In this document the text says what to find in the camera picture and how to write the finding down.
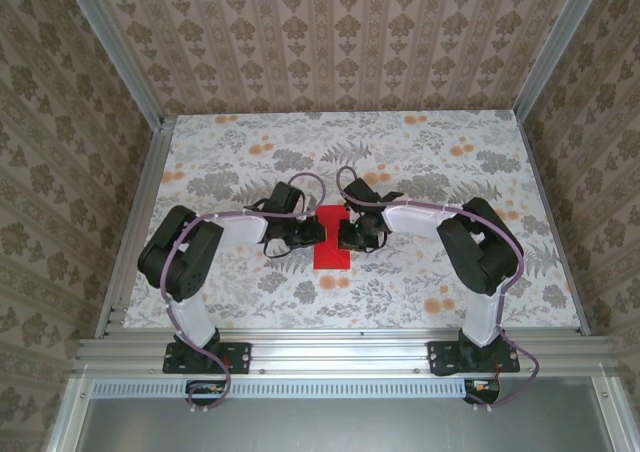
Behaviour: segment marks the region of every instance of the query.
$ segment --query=floral tablecloth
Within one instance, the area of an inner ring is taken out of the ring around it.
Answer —
[[[342,203],[336,170],[351,165],[381,195],[461,204],[484,197],[522,243],[524,277],[509,291],[504,323],[579,325],[548,218],[511,111],[197,115],[177,120],[150,237],[169,209],[238,210],[275,182],[313,171]],[[313,179],[296,182],[314,202]],[[267,259],[262,247],[218,252],[205,284],[221,327],[457,327],[465,287],[439,241],[393,234],[350,270],[313,270],[313,249]],[[138,274],[126,327],[168,327],[156,289]]]

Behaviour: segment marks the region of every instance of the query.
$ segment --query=red block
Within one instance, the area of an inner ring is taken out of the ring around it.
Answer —
[[[327,231],[327,240],[313,246],[314,269],[350,269],[351,252],[338,249],[338,228],[341,219],[348,219],[349,212],[342,205],[323,205],[316,211],[318,220]]]

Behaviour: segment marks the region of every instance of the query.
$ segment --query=vented metal strip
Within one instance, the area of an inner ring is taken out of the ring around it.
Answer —
[[[186,383],[186,379],[97,379],[91,398],[185,398]],[[229,392],[229,397],[236,399],[414,399],[461,398],[464,396],[464,379],[286,380],[236,378]]]

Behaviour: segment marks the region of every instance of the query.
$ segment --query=table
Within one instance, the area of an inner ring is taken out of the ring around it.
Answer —
[[[509,291],[505,326],[579,326],[511,111],[180,116],[147,238],[175,205],[200,214],[238,210],[300,171],[325,180],[325,204],[342,203],[334,181],[345,164],[381,195],[398,190],[442,204],[488,200],[525,250],[526,272]],[[319,197],[313,179],[295,185],[312,203]],[[283,259],[265,258],[259,245],[220,251],[204,286],[207,308],[225,328],[435,328],[464,321],[465,287],[439,241],[393,234],[380,251],[352,254],[347,271],[313,270],[312,259],[311,248]],[[159,291],[141,274],[124,326],[170,326]]]

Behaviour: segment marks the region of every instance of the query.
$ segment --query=patterned wallpaper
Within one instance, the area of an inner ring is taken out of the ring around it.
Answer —
[[[165,114],[508,109],[566,0],[103,0]]]
[[[525,122],[582,302],[640,417],[640,0],[595,0]]]
[[[40,450],[150,133],[74,0],[0,0],[0,450]]]

